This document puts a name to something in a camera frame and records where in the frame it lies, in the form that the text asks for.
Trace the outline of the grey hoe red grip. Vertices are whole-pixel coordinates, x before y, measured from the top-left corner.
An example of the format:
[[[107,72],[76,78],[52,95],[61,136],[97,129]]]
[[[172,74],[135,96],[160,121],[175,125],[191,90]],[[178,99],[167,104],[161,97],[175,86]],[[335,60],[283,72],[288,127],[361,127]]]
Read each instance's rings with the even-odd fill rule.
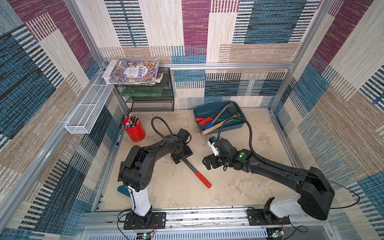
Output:
[[[216,112],[215,114],[211,115],[210,117],[208,118],[205,118],[201,121],[199,121],[199,126],[203,126],[204,124],[208,123],[208,122],[211,122],[210,123],[210,126],[212,127],[213,124],[217,121],[217,119],[224,113],[225,110],[233,110],[235,109],[236,110],[236,107],[233,103],[229,103],[227,105],[225,105],[220,111]]]
[[[183,162],[194,172],[194,174],[208,189],[212,187],[212,184],[186,158],[183,159]]]

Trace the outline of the wooden handle dark hoe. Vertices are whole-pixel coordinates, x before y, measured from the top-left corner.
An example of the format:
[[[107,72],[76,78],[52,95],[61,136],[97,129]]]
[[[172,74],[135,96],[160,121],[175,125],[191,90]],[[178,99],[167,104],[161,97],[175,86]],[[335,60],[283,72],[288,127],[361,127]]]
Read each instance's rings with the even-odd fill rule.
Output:
[[[207,135],[207,134],[209,134],[209,133],[215,131],[216,129],[221,128],[221,127],[224,125],[224,123],[229,124],[230,127],[231,127],[231,126],[234,126],[234,125],[238,125],[238,124],[233,124],[233,123],[230,123],[230,122],[231,122],[232,120],[236,120],[235,117],[241,117],[241,116],[242,116],[242,115],[241,115],[240,113],[237,113],[236,115],[234,115],[234,116],[232,116],[232,117],[230,117],[230,118],[225,119],[224,122],[214,124],[213,127],[209,128],[209,129],[207,129],[207,130],[202,131],[202,135],[203,135],[203,136],[204,136],[204,135]]]

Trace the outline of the green hoe red grip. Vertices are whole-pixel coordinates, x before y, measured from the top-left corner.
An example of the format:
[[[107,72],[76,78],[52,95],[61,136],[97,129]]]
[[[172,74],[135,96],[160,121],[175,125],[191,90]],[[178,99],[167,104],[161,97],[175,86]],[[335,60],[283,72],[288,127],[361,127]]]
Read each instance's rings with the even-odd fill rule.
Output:
[[[196,122],[199,123],[200,126],[203,126],[205,124],[209,124],[210,122],[212,121],[211,118],[196,118]],[[225,119],[218,119],[217,120],[217,123],[221,123],[221,122],[224,122]],[[243,123],[242,120],[239,120],[239,119],[236,119],[236,120],[232,120],[230,123],[233,123],[233,124],[241,124]]]

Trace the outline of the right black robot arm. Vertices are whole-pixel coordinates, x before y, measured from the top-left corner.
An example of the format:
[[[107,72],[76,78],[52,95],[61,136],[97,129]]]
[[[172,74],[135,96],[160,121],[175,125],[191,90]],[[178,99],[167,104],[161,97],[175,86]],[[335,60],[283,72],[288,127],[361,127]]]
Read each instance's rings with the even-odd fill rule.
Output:
[[[309,170],[286,166],[266,159],[253,149],[237,150],[224,138],[211,137],[208,146],[213,154],[204,157],[208,170],[223,167],[264,176],[296,192],[289,200],[272,199],[269,210],[282,218],[305,213],[310,217],[325,221],[328,218],[335,191],[321,170]]]

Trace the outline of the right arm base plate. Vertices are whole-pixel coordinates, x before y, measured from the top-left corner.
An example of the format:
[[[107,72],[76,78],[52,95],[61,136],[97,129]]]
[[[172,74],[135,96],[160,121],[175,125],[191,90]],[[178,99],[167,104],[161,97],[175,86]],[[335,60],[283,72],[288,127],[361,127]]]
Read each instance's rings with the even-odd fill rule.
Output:
[[[246,210],[246,214],[250,226],[285,226],[290,224],[288,217],[279,218],[269,210],[265,212],[263,209],[249,207]]]

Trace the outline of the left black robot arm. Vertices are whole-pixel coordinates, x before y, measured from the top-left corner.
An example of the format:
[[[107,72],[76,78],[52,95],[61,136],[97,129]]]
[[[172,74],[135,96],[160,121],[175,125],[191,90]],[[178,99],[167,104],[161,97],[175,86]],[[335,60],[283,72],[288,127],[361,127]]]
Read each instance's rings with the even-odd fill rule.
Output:
[[[119,176],[127,187],[132,201],[132,216],[142,225],[152,221],[153,207],[150,204],[147,187],[152,179],[155,163],[170,154],[175,164],[182,162],[193,153],[188,146],[192,139],[187,130],[168,135],[151,146],[133,146],[124,161]]]

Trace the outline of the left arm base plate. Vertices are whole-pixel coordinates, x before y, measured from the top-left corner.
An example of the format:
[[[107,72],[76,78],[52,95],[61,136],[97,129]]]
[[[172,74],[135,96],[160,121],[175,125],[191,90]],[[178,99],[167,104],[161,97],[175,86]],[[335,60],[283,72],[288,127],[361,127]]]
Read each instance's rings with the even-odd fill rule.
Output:
[[[166,212],[149,212],[144,217],[135,213],[128,213],[124,221],[124,230],[164,229],[166,226]]]

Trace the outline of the chrome hoe blue grip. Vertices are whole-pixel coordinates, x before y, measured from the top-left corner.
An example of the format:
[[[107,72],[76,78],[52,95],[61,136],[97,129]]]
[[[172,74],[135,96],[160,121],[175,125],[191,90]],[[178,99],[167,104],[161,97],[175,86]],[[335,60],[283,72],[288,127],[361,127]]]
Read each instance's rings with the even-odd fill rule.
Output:
[[[230,113],[230,116],[232,117],[233,115],[237,114],[237,109],[233,103],[227,104],[216,116],[215,118],[211,121],[211,123],[206,127],[206,130],[213,127],[214,124],[217,122],[217,120],[220,118],[220,116],[225,112],[228,111]]]

